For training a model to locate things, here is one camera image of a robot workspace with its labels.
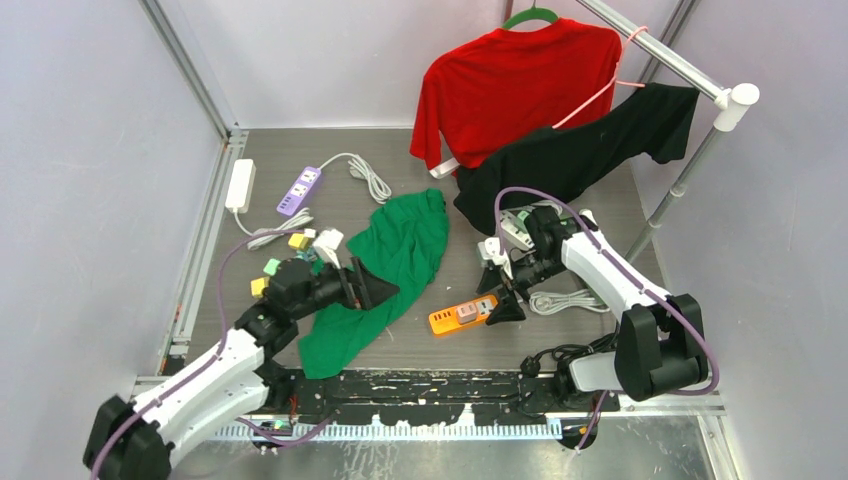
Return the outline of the pink plug adapter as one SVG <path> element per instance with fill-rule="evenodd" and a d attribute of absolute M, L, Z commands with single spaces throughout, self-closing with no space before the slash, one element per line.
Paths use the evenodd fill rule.
<path fill-rule="evenodd" d="M 466 302 L 456 307 L 456 318 L 459 325 L 474 322 L 478 317 L 478 309 L 475 302 Z"/>

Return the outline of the yellow plug adapter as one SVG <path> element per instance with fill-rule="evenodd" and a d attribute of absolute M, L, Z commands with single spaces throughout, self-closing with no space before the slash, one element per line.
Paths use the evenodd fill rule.
<path fill-rule="evenodd" d="M 306 251 L 311 241 L 312 239 L 305 233 L 294 233 L 290 235 L 287 245 L 295 251 Z"/>
<path fill-rule="evenodd" d="M 253 298 L 259 299 L 263 296 L 264 290 L 269 286 L 270 278 L 263 276 L 250 281 L 250 293 Z"/>

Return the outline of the orange power strip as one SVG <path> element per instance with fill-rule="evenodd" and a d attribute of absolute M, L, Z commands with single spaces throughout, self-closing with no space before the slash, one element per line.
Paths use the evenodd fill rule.
<path fill-rule="evenodd" d="M 478 317 L 474 322 L 459 325 L 456 318 L 456 307 L 466 302 L 475 302 L 478 309 Z M 487 294 L 478 297 L 474 300 L 466 301 L 461 304 L 444 308 L 431 313 L 428 316 L 428 323 L 431 333 L 436 337 L 444 337 L 455 334 L 472 327 L 476 327 L 485 323 L 489 313 L 496 305 L 496 297 L 492 294 Z"/>

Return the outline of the purple power strip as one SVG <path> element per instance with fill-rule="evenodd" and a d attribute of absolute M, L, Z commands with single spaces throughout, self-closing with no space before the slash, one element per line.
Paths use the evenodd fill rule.
<path fill-rule="evenodd" d="M 306 206 L 321 177 L 320 168 L 305 167 L 276 206 L 276 212 L 283 217 L 293 217 Z"/>

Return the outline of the light green plug adapter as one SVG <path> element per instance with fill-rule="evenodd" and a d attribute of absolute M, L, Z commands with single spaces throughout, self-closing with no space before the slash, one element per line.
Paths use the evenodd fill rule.
<path fill-rule="evenodd" d="M 279 260 L 279 259 L 276 259 L 276 258 L 269 259 L 267 261 L 267 263 L 265 264 L 265 266 L 263 267 L 264 274 L 269 276 L 269 277 L 274 276 L 277 273 L 281 264 L 282 264 L 282 261 Z"/>

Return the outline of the white power strip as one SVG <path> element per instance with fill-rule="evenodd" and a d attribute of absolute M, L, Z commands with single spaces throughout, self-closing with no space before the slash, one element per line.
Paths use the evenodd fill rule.
<path fill-rule="evenodd" d="M 249 209 L 256 175 L 253 159 L 238 159 L 234 162 L 225 198 L 225 209 L 243 214 Z"/>
<path fill-rule="evenodd" d="M 500 227 L 504 238 L 521 251 L 533 250 L 535 245 L 523 220 L 509 211 L 500 213 Z"/>

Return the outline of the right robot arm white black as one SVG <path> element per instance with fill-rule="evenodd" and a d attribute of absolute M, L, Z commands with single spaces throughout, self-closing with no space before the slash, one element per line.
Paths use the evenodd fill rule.
<path fill-rule="evenodd" d="M 580 410 L 602 390 L 643 401 L 717 387 L 719 371 L 698 302 L 672 295 L 638 272 L 612 248 L 590 211 L 562 219 L 554 208 L 538 207 L 526 228 L 533 247 L 520 259 L 511 259 L 498 237 L 479 245 L 484 271 L 476 291 L 497 297 L 487 324 L 524 320 L 530 289 L 563 272 L 582 280 L 617 321 L 611 346 L 587 347 L 561 361 L 554 387 L 562 407 Z"/>

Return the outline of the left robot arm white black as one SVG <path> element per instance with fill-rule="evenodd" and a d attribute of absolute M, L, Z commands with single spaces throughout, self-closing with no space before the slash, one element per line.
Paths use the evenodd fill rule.
<path fill-rule="evenodd" d="M 115 395 L 98 409 L 82 456 L 93 479 L 167 479 L 197 446 L 237 418 L 285 409 L 291 385 L 275 356 L 298 335 L 298 320 L 340 305 L 372 310 L 399 287 L 361 260 L 314 270 L 282 261 L 261 298 L 222 339 L 177 374 L 131 400 Z"/>

